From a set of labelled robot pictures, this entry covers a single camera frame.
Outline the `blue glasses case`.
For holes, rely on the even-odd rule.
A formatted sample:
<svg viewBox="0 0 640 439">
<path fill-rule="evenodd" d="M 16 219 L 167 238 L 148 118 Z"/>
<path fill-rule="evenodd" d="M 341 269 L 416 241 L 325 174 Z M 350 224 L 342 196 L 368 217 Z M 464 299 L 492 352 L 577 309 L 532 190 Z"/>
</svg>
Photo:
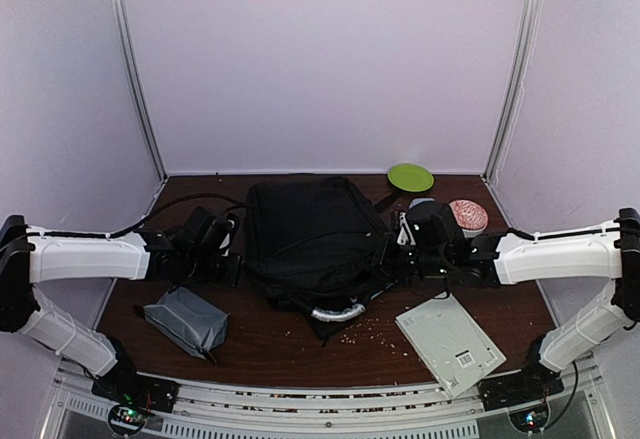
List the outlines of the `blue glasses case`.
<svg viewBox="0 0 640 439">
<path fill-rule="evenodd" d="M 408 208 L 412 209 L 412 208 L 414 208 L 414 207 L 416 207 L 418 205 L 425 204 L 425 203 L 433 203 L 434 201 L 435 201 L 435 199 L 431 198 L 431 197 L 415 198 L 415 199 L 411 200 L 411 202 L 409 203 Z"/>
</svg>

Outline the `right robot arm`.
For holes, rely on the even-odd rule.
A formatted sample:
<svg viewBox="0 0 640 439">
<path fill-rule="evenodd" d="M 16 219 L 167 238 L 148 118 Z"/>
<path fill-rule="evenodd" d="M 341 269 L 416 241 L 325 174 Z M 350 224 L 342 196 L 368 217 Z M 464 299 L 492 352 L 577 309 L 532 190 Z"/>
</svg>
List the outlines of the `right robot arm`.
<svg viewBox="0 0 640 439">
<path fill-rule="evenodd" d="M 568 322 L 532 346 L 532 357 L 513 378 L 519 399 L 535 399 L 579 356 L 639 321 L 639 214 L 586 228 L 529 234 L 464 236 L 452 208 L 421 202 L 394 219 L 392 269 L 403 277 L 440 278 L 447 285 L 497 288 L 528 281 L 603 278 L 601 292 Z"/>
</svg>

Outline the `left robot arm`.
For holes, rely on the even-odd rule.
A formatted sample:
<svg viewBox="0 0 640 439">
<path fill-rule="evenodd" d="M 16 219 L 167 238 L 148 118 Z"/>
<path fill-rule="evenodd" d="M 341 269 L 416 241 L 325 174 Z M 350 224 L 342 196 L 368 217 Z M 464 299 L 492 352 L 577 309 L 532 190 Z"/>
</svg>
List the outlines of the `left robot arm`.
<svg viewBox="0 0 640 439">
<path fill-rule="evenodd" d="M 1 228 L 1 330 L 29 336 L 79 363 L 104 378 L 121 402 L 133 403 L 143 395 L 144 383 L 124 348 L 37 294 L 36 285 L 94 278 L 234 285 L 239 258 L 230 247 L 239 225 L 233 214 L 204 208 L 167 232 L 51 231 L 12 215 Z"/>
</svg>

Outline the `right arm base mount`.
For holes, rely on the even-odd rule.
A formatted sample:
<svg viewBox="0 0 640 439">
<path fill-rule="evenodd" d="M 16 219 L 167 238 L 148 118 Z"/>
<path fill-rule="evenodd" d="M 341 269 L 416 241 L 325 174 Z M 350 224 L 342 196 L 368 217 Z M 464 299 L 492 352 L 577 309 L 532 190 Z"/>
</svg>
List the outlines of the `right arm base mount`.
<svg viewBox="0 0 640 439">
<path fill-rule="evenodd" d="M 486 411 L 510 408 L 535 402 L 528 410 L 510 414 L 512 425 L 523 433 L 542 433 L 554 421 L 549 398 L 564 391 L 560 373 L 540 363 L 542 337 L 529 347 L 524 365 L 512 374 L 487 378 L 478 383 L 478 390 Z"/>
</svg>

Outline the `black zip pouch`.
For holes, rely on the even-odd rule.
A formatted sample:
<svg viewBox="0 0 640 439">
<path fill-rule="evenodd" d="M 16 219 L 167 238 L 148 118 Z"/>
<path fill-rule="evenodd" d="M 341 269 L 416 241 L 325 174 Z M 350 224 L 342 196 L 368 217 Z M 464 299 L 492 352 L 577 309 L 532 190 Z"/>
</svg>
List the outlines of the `black zip pouch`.
<svg viewBox="0 0 640 439">
<path fill-rule="evenodd" d="M 306 321 L 320 340 L 320 346 L 324 348 L 326 344 L 338 333 L 344 332 L 348 327 L 352 326 L 358 321 L 358 318 L 350 319 L 346 322 L 322 322 L 317 319 L 307 317 Z"/>
</svg>

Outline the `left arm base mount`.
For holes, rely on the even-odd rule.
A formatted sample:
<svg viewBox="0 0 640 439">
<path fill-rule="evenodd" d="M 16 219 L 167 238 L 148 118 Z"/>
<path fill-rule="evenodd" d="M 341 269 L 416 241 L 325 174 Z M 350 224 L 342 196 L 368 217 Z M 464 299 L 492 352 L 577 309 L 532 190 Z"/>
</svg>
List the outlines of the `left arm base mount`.
<svg viewBox="0 0 640 439">
<path fill-rule="evenodd" d="M 107 337 L 115 350 L 116 364 L 103 376 L 85 370 L 93 382 L 94 395 L 115 402 L 107 414 L 107 425 L 117 436 L 129 438 L 142 431 L 155 412 L 173 411 L 179 384 L 168 379 L 141 375 L 115 338 Z"/>
</svg>

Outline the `black student backpack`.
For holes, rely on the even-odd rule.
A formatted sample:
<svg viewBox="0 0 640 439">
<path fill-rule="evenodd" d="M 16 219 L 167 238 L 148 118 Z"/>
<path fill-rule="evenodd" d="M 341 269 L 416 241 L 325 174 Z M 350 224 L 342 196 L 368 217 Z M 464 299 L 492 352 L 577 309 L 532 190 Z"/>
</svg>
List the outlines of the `black student backpack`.
<svg viewBox="0 0 640 439">
<path fill-rule="evenodd" d="M 246 200 L 244 265 L 263 297 L 346 322 L 391 282 L 384 261 L 395 235 L 349 179 L 259 183 Z"/>
</svg>

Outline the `grey pencil pouch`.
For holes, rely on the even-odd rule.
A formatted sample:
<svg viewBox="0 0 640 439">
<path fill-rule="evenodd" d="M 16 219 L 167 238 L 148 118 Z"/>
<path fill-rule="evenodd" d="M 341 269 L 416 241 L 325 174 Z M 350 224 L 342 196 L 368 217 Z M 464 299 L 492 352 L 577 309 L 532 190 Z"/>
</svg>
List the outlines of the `grey pencil pouch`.
<svg viewBox="0 0 640 439">
<path fill-rule="evenodd" d="M 218 364 L 212 351 L 225 342 L 229 315 L 190 289 L 170 288 L 157 302 L 134 305 L 133 311 L 187 354 Z"/>
</svg>

